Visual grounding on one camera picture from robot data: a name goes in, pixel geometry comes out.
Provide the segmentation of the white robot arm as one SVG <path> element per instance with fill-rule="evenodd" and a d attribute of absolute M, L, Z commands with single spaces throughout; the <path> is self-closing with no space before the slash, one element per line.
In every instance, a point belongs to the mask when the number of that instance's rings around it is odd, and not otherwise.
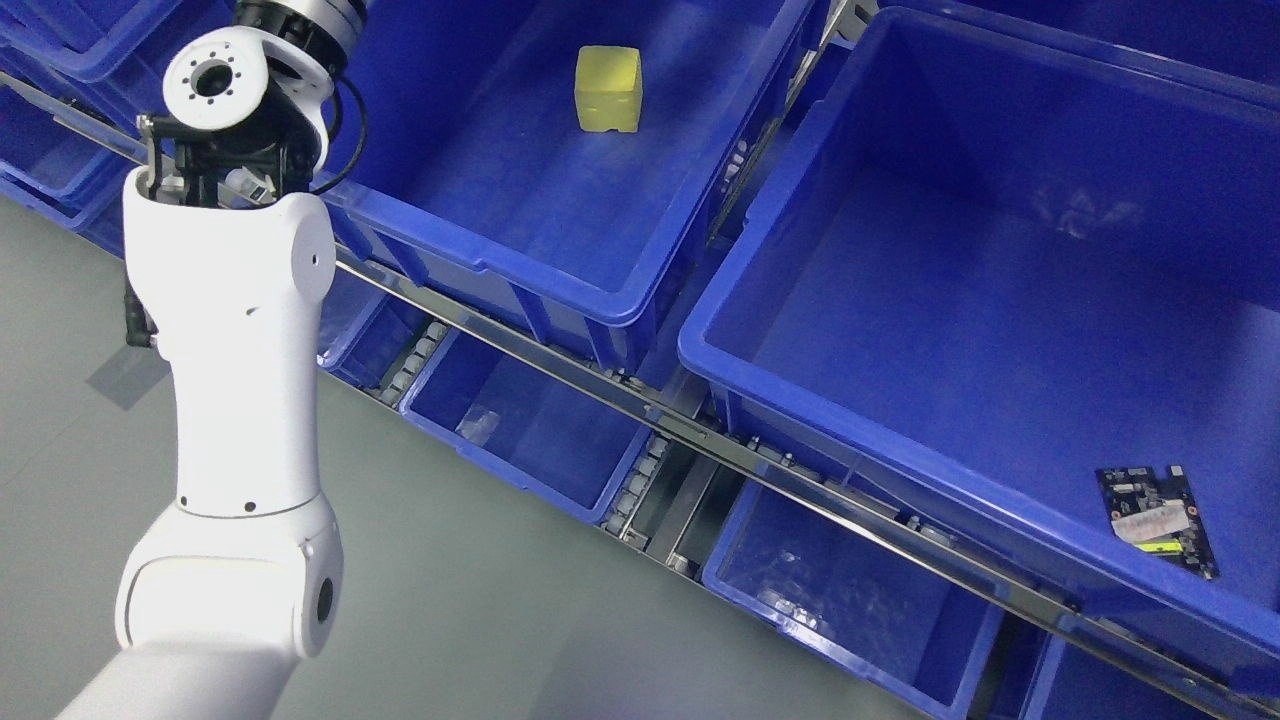
<path fill-rule="evenodd" d="M 330 638 L 344 552 L 316 395 L 337 243 L 314 178 L 370 8 L 239 1 L 137 120 L 125 337 L 172 369 L 175 492 L 127 559 L 120 648 L 64 719 L 268 719 Z"/>

